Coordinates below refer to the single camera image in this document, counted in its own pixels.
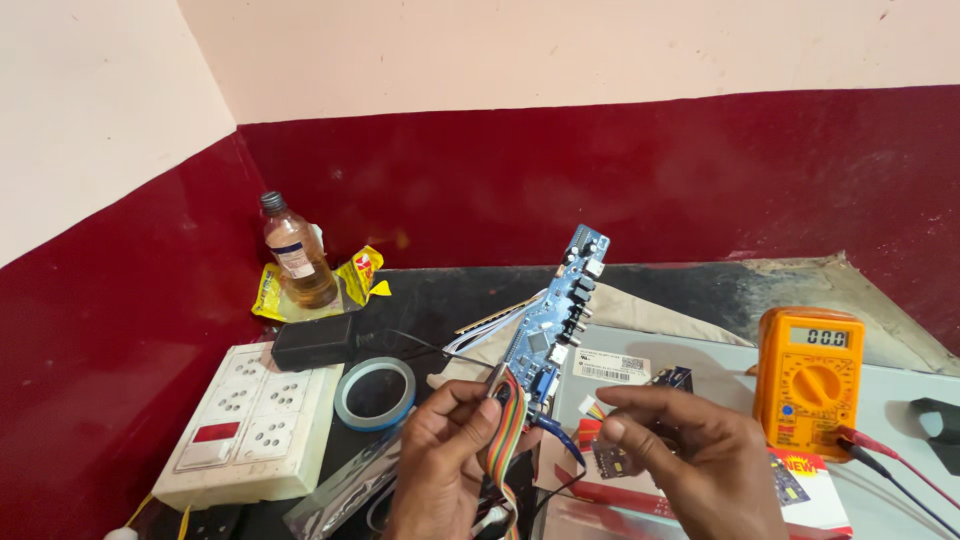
white extension board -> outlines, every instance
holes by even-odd
[[[183,511],[302,497],[317,487],[344,365],[282,373],[274,343],[230,347],[154,496]]]

multimeter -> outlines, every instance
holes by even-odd
[[[837,427],[855,428],[863,323],[820,307],[774,307],[760,318],[754,418],[774,448],[849,461]]]

bottle cap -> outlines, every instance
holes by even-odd
[[[267,191],[260,195],[260,204],[263,205],[263,211],[268,214],[280,213],[287,209],[287,204],[279,191]]]

double-sided tape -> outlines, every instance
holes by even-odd
[[[381,369],[396,371],[403,376],[403,380],[406,382],[403,397],[400,398],[400,401],[394,405],[393,408],[379,416],[363,417],[350,412],[347,408],[347,396],[350,393],[350,389],[353,388],[353,385],[360,380],[361,377]],[[340,379],[340,383],[337,384],[337,393],[333,398],[333,408],[337,411],[337,416],[344,421],[344,424],[346,424],[348,428],[357,431],[383,430],[396,424],[407,414],[410,407],[414,404],[414,396],[416,393],[417,382],[414,379],[414,372],[410,369],[410,366],[408,366],[406,362],[402,362],[396,358],[380,356],[360,362]]]

multimeter display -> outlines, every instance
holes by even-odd
[[[790,343],[808,343],[810,345],[846,348],[849,338],[850,333],[842,330],[803,327],[792,327],[790,329]]]

